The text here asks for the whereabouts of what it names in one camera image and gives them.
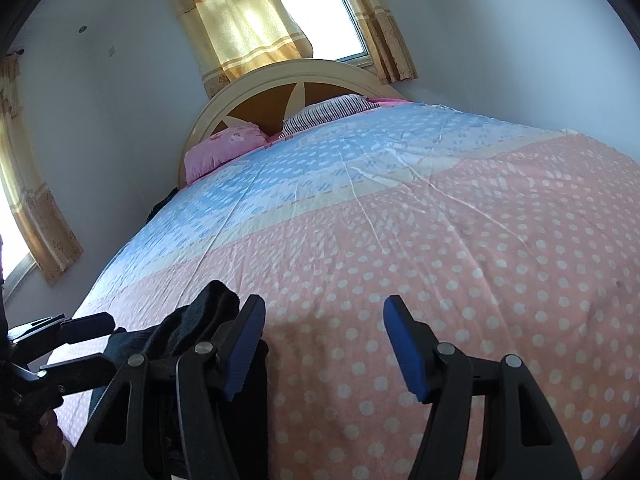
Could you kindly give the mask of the person left hand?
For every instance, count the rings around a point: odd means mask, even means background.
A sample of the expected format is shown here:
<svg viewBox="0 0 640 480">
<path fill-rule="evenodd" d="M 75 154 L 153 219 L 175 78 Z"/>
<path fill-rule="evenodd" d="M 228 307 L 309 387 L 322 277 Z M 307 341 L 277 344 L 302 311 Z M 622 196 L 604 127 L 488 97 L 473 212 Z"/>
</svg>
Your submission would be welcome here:
<svg viewBox="0 0 640 480">
<path fill-rule="evenodd" d="M 35 438 L 34 452 L 38 466 L 47 474 L 58 474 L 66 464 L 66 446 L 58 426 L 55 411 L 47 411 L 40 418 L 40 434 Z"/>
</svg>

